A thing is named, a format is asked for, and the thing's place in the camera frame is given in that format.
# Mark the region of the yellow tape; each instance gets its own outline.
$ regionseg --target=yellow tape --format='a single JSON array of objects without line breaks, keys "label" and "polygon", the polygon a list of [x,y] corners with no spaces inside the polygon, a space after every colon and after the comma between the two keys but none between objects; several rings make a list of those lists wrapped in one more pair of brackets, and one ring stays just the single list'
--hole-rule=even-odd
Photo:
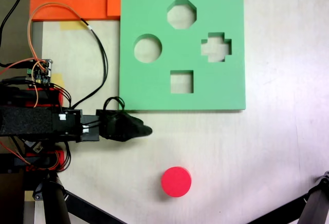
[{"label": "yellow tape", "polygon": [[51,82],[65,88],[64,80],[61,73],[52,73]]},{"label": "yellow tape", "polygon": [[61,30],[87,30],[87,26],[82,21],[60,21]]}]

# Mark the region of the orange wire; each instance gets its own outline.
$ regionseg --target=orange wire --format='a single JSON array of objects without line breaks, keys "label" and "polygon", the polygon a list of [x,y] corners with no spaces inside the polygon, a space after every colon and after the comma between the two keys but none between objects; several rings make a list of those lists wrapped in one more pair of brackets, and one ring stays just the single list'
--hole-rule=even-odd
[{"label": "orange wire", "polygon": [[6,67],[5,69],[3,69],[2,71],[0,71],[0,75],[3,74],[4,72],[6,72],[10,67],[13,67],[14,65],[17,65],[17,64],[19,64],[19,63],[21,63],[21,62],[25,62],[25,61],[31,61],[31,60],[35,60],[35,58],[27,58],[27,59],[24,59],[24,60],[21,60],[21,61],[17,61],[17,62],[15,62],[15,63],[11,64],[10,66],[7,66],[7,67]]},{"label": "orange wire", "polygon": [[[38,61],[34,64],[34,66],[32,68],[32,73],[31,73],[32,82],[34,82],[33,73],[34,73],[34,68],[36,67],[37,64],[39,64]],[[36,88],[36,84],[34,84],[34,88],[35,88],[35,94],[36,94],[36,101],[35,101],[35,105],[34,105],[33,108],[35,108],[38,105],[38,102],[39,102],[39,93],[38,93],[38,89]]]},{"label": "orange wire", "polygon": [[[1,145],[2,147],[4,147],[6,150],[8,150],[10,153],[16,155],[18,158],[20,158],[20,159],[21,159],[22,161],[24,161],[26,164],[31,165],[31,163],[28,162],[27,160],[25,160],[25,159],[23,158],[23,156],[21,156],[19,153],[16,154],[16,153],[15,153],[14,151],[12,151],[10,148],[8,148],[7,146],[5,146],[1,141],[0,141],[0,145]],[[37,168],[38,168],[39,170],[53,170],[53,169],[57,168],[57,166],[58,166],[59,163],[60,163],[60,156],[59,156],[59,154],[58,154],[57,151],[55,151],[55,153],[56,153],[56,156],[57,156],[57,161],[56,161],[56,163],[55,163],[54,166],[52,166],[52,167],[50,167],[50,168],[48,168],[48,169],[43,169],[43,168],[40,168],[40,167],[37,167]]]},{"label": "orange wire", "polygon": [[31,40],[31,25],[32,25],[32,19],[34,17],[34,15],[36,14],[36,12],[43,8],[43,7],[47,7],[47,6],[60,6],[60,7],[65,7],[67,9],[69,9],[70,11],[72,11],[78,18],[82,19],[82,17],[72,8],[70,7],[69,5],[67,4],[64,4],[64,3],[59,3],[59,2],[47,2],[47,3],[44,3],[44,4],[41,4],[40,6],[38,6],[32,13],[31,13],[31,16],[29,18],[29,22],[27,24],[27,41],[29,43],[29,47],[30,47],[30,50],[34,56],[34,58],[38,59],[38,57],[36,56],[36,52],[33,48],[33,45],[32,45],[32,40]]},{"label": "orange wire", "polygon": [[5,148],[6,150],[8,150],[10,153],[16,155],[18,158],[20,158],[22,161],[24,161],[26,164],[31,165],[31,163],[29,163],[27,160],[25,160],[22,156],[19,156],[18,154],[16,154],[14,151],[12,151],[10,148],[8,148],[7,146],[5,146],[1,141],[0,141],[0,145]]}]

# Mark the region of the circle hole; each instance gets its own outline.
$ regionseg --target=circle hole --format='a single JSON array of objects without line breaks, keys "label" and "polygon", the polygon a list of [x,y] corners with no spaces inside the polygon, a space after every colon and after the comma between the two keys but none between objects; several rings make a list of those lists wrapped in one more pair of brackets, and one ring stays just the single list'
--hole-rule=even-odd
[{"label": "circle hole", "polygon": [[155,35],[144,34],[136,40],[134,54],[140,62],[155,62],[160,57],[161,52],[161,41]]}]

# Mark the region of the circuit board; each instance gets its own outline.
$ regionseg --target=circuit board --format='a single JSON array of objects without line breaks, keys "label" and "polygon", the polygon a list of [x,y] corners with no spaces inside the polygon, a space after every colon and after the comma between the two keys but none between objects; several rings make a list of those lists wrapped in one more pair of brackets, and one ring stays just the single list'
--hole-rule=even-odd
[{"label": "circuit board", "polygon": [[[34,68],[33,78],[35,82],[39,84],[50,84],[51,83],[51,67],[52,60],[45,60],[45,63],[41,63],[41,65],[46,69],[43,71],[38,65]],[[32,79],[32,68],[27,69],[27,75]]]}]

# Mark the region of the square hole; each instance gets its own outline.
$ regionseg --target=square hole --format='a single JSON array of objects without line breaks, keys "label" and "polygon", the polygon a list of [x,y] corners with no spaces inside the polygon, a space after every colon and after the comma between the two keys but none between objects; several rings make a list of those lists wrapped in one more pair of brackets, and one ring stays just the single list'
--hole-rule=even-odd
[{"label": "square hole", "polygon": [[193,71],[170,71],[170,90],[172,94],[193,93]]}]

